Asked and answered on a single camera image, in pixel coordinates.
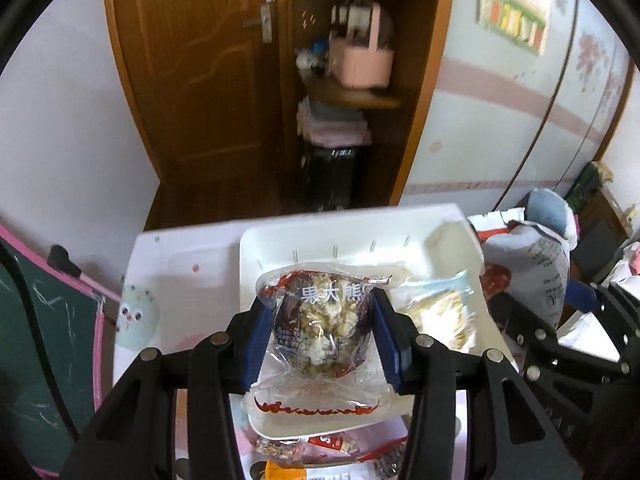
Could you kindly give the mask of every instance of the snack package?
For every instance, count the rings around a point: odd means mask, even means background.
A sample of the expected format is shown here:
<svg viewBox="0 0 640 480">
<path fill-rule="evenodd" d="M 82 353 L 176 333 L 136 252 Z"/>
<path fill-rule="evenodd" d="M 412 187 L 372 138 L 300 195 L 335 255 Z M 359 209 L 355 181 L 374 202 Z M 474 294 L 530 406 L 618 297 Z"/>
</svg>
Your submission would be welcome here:
<svg viewBox="0 0 640 480">
<path fill-rule="evenodd" d="M 421 334 L 450 350 L 468 353 L 476 344 L 475 314 L 468 306 L 473 293 L 466 270 L 453 278 L 407 282 L 389 292 L 396 312 L 409 316 Z"/>
<path fill-rule="evenodd" d="M 394 279 L 404 281 L 406 273 L 338 264 L 301 264 L 261 276 L 257 295 L 273 311 L 273 339 L 251 390 L 255 405 L 247 409 L 365 415 L 386 408 L 392 390 L 379 361 L 366 363 L 373 346 L 370 293 Z"/>
<path fill-rule="evenodd" d="M 371 289 L 364 280 L 315 270 L 294 270 L 264 286 L 258 294 L 274 308 L 274 352 L 310 377 L 355 369 L 369 345 Z"/>
<path fill-rule="evenodd" d="M 300 444 L 300 440 L 269 440 L 258 436 L 255 441 L 255 451 L 275 463 L 295 465 L 302 463 L 303 448 Z"/>
<path fill-rule="evenodd" d="M 401 442 L 388 450 L 380 458 L 374 460 L 375 478 L 380 480 L 396 480 L 400 474 L 406 442 Z"/>
<path fill-rule="evenodd" d="M 344 454 L 344 456 L 356 455 L 360 452 L 360 448 L 356 442 L 347 433 L 310 436 L 306 439 L 306 442 L 309 446 L 314 446 L 314 448 L 319 448 L 323 451 L 326 451 L 327 449 L 337 451 L 340 453 L 340 457 L 342 454 Z"/>
<path fill-rule="evenodd" d="M 372 480 L 376 478 L 373 462 L 356 462 L 353 464 L 332 465 L 318 468 L 287 468 L 271 461 L 267 462 L 265 480 L 320 480 L 320 479 L 350 479 Z"/>
</svg>

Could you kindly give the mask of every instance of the wooden shelf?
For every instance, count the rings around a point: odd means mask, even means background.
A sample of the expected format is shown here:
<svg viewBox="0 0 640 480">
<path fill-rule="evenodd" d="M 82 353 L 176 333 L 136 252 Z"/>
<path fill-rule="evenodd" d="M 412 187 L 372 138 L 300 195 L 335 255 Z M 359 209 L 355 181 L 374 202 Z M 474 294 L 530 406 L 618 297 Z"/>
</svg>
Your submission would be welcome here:
<svg viewBox="0 0 640 480">
<path fill-rule="evenodd" d="M 300 77 L 312 101 L 349 108 L 395 110 L 402 102 L 389 95 L 376 95 L 369 90 L 343 88 L 333 77 L 321 77 L 311 70 L 301 70 Z"/>
</svg>

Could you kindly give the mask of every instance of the white plastic basket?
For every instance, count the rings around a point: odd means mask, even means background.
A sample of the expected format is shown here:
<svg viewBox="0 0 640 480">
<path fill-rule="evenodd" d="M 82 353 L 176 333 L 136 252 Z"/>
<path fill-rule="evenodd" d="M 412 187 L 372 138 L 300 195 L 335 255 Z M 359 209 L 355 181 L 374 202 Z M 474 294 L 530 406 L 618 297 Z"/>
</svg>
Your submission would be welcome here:
<svg viewBox="0 0 640 480">
<path fill-rule="evenodd" d="M 480 245 L 457 205 L 324 213 L 249 229 L 240 241 L 241 310 L 251 308 L 260 275 L 303 262 L 401 264 L 420 278 L 451 278 L 466 269 L 474 290 L 469 307 L 478 328 L 472 353 L 497 348 L 511 360 L 482 296 Z M 263 413 L 247 402 L 254 430 L 277 440 L 359 428 L 409 413 L 412 405 L 413 397 L 395 396 L 380 414 L 295 415 Z"/>
</svg>

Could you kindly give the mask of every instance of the pink stripe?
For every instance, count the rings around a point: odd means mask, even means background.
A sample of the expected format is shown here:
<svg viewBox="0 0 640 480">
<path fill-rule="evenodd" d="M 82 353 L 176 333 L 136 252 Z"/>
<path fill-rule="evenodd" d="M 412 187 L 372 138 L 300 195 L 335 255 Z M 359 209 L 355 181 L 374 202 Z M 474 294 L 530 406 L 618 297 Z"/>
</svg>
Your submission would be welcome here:
<svg viewBox="0 0 640 480">
<path fill-rule="evenodd" d="M 592 128 L 585 138 L 586 140 L 589 140 L 599 146 L 602 144 L 602 141 L 604 140 L 604 134 L 601 134 L 598 130 L 596 130 L 595 128 Z"/>
<path fill-rule="evenodd" d="M 39 467 L 31 466 L 40 478 L 58 478 L 58 473 L 52 473 L 46 469 L 40 469 Z"/>
<path fill-rule="evenodd" d="M 506 79 L 477 65 L 447 57 L 442 58 L 438 73 L 439 90 L 471 97 L 530 114 L 542 119 L 551 98 L 526 88 L 517 81 Z M 584 138 L 591 125 L 557 103 L 551 108 L 547 121 Z M 598 139 L 604 134 L 591 128 L 590 137 Z"/>
<path fill-rule="evenodd" d="M 81 282 L 80 280 L 76 280 L 75 278 L 72 278 L 68 274 L 65 274 L 64 272 L 59 272 L 58 270 L 50 267 L 47 264 L 47 261 L 42 256 L 34 253 L 30 248 L 28 248 L 25 244 L 23 244 L 20 240 L 18 240 L 18 238 L 13 236 L 4 226 L 1 226 L 1 225 L 0 225 L 0 237 L 4 238 L 4 240 L 7 241 L 7 243 L 11 245 L 16 251 L 19 251 L 20 253 L 22 253 L 34 264 L 39 266 L 45 272 L 48 272 L 49 274 L 51 274 L 56 279 L 66 283 L 68 286 L 72 286 L 78 292 L 82 292 L 83 294 L 89 297 L 91 297 L 94 294 L 93 290 L 87 285 L 85 285 L 83 282 Z"/>
<path fill-rule="evenodd" d="M 102 334 L 104 333 L 104 311 L 95 316 L 94 327 L 94 408 L 98 411 L 102 404 Z"/>
<path fill-rule="evenodd" d="M 573 178 L 562 180 L 516 180 L 515 187 L 555 187 L 558 184 L 570 184 Z M 437 182 L 432 184 L 407 184 L 404 188 L 405 195 L 421 193 L 443 193 L 449 191 L 468 191 L 472 189 L 504 189 L 509 185 L 508 180 L 478 180 L 474 182 Z"/>
</svg>

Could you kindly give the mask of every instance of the door lock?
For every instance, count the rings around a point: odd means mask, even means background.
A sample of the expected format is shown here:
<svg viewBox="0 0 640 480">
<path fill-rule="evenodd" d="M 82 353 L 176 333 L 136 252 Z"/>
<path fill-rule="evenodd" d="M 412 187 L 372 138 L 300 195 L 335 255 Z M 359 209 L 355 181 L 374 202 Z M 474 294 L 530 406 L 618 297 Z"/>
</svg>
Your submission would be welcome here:
<svg viewBox="0 0 640 480">
<path fill-rule="evenodd" d="M 273 30 L 271 28 L 271 6 L 269 4 L 260 6 L 260 18 L 242 22 L 242 26 L 245 28 L 255 27 L 256 25 L 262 26 L 262 42 L 271 43 L 273 41 Z"/>
</svg>

